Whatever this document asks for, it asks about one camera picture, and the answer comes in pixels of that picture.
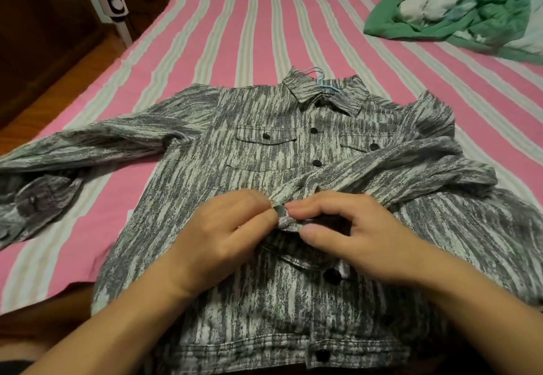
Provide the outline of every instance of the pink striped bedsheet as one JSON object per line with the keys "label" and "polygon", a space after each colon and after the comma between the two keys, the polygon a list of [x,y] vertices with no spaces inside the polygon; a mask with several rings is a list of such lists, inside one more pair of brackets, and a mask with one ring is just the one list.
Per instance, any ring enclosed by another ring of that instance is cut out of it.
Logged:
{"label": "pink striped bedsheet", "polygon": [[[146,109],[192,83],[275,84],[291,66],[359,74],[399,104],[429,89],[454,109],[472,159],[500,184],[543,204],[543,67],[448,43],[366,36],[379,0],[172,0],[145,34],[40,136]],[[36,238],[0,252],[0,313],[92,282],[156,159],[99,167],[70,211]]]}

